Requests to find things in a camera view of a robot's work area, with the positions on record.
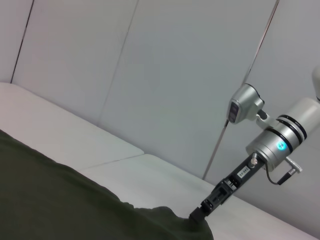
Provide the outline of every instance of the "green fabric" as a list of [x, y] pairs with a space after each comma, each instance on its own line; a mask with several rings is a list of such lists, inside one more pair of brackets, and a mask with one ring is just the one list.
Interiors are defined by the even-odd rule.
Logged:
[[212, 240], [169, 208], [134, 208], [0, 131], [2, 240]]

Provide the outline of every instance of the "cable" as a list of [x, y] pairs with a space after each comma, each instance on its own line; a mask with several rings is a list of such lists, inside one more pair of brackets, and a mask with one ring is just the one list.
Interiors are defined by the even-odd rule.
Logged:
[[279, 185], [278, 183], [276, 183], [276, 182], [271, 180], [270, 175], [269, 175], [269, 169], [268, 169], [268, 164], [267, 163], [265, 163], [265, 171], [266, 171], [266, 176], [267, 176], [269, 182], [274, 184], [274, 185]]

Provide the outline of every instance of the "robotic arm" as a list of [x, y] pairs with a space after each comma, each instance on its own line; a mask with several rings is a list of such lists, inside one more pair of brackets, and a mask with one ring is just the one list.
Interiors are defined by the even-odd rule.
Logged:
[[[320, 102], [320, 66], [313, 70], [312, 81], [316, 98]], [[320, 126], [319, 102], [303, 98], [289, 112], [273, 119], [262, 110], [265, 102], [257, 90], [247, 83], [242, 85], [229, 102], [227, 119], [232, 124], [238, 124], [244, 119], [256, 120], [263, 132], [245, 148], [249, 157], [216, 185], [202, 201], [201, 207], [197, 207], [189, 218], [196, 223], [203, 221], [262, 167], [269, 181], [275, 185], [281, 185], [293, 174], [301, 173], [302, 168], [289, 155]], [[269, 172], [283, 161], [291, 166], [291, 170], [278, 182], [273, 182]]]

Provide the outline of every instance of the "fabric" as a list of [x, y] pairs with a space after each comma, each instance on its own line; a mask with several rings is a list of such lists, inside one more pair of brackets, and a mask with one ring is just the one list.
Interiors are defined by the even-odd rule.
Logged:
[[2, 240], [213, 240], [207, 222], [195, 224], [167, 207], [134, 208], [3, 131], [0, 236]]

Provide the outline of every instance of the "white wall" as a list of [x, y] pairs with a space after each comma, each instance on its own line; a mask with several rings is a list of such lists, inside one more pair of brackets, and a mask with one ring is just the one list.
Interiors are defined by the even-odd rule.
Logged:
[[[303, 97], [315, 99], [311, 72], [320, 64], [319, 9], [318, 0], [281, 0], [275, 12], [248, 79], [273, 117], [285, 114]], [[248, 156], [245, 147], [259, 132], [254, 122], [229, 124], [206, 180], [216, 184], [229, 174]], [[319, 142], [320, 130], [292, 154], [303, 168], [301, 174], [275, 186], [260, 170], [236, 195], [320, 238]], [[284, 162], [271, 178], [277, 181], [289, 169]]]
[[137, 0], [36, 0], [13, 83], [97, 124]]
[[11, 81], [32, 0], [0, 1], [0, 82]]
[[275, 0], [140, 0], [100, 127], [201, 177]]

